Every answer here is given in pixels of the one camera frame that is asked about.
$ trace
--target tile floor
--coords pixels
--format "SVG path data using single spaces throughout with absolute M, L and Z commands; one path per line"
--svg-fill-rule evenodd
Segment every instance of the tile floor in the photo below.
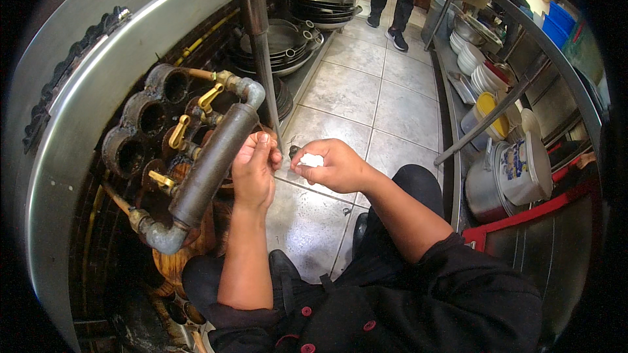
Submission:
M 336 35 L 298 105 L 283 139 L 303 146 L 336 137 L 387 176 L 408 163 L 427 167 L 442 186 L 432 161 L 442 149 L 434 73 L 420 32 L 425 11 L 415 8 L 400 53 L 384 33 L 396 0 L 388 0 L 380 28 L 365 23 L 364 11 Z M 357 216 L 369 201 L 361 193 L 340 194 L 289 171 L 286 157 L 276 174 L 275 200 L 266 219 L 268 249 L 282 249 L 304 280 L 337 278 L 351 260 Z

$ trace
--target brass valve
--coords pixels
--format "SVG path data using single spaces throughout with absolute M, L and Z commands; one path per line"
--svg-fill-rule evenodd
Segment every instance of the brass valve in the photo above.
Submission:
M 161 175 L 154 170 L 149 171 L 148 176 L 157 182 L 160 190 L 167 193 L 168 195 L 172 195 L 173 189 L 176 185 L 174 180 L 172 180 L 168 176 Z
M 187 114 L 182 114 L 181 117 L 179 117 L 179 124 L 177 124 L 175 131 L 168 140 L 168 145 L 170 147 L 175 150 L 185 150 L 186 144 L 183 141 L 183 136 L 185 135 L 185 130 L 188 128 L 191 121 L 190 116 Z
M 199 107 L 200 109 L 203 109 L 203 112 L 205 112 L 205 114 L 209 114 L 213 111 L 211 103 L 224 89 L 225 86 L 222 83 L 216 82 L 211 90 L 209 90 L 202 97 L 200 97 Z

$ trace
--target left hand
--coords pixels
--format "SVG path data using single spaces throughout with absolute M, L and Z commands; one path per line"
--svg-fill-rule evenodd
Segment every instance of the left hand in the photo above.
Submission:
M 277 140 L 264 131 L 244 142 L 235 157 L 231 174 L 234 181 L 234 208 L 266 213 L 274 198 L 274 172 L 281 167 Z

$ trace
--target small object in hand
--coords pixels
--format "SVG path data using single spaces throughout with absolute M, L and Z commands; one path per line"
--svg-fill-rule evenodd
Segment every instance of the small object in hand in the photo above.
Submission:
M 288 156 L 290 157 L 290 159 L 293 159 L 296 153 L 299 152 L 299 150 L 301 150 L 301 147 L 299 146 L 290 146 L 290 151 L 288 152 Z
M 306 167 L 312 167 L 312 168 L 322 167 L 323 156 L 305 153 L 305 155 L 301 157 L 297 165 L 305 165 Z

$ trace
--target black chef jacket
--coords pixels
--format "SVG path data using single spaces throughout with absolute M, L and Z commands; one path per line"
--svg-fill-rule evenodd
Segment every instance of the black chef jacket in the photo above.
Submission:
M 409 264 L 396 288 L 327 283 L 277 330 L 277 310 L 213 304 L 222 352 L 531 352 L 541 331 L 534 285 L 457 234 Z

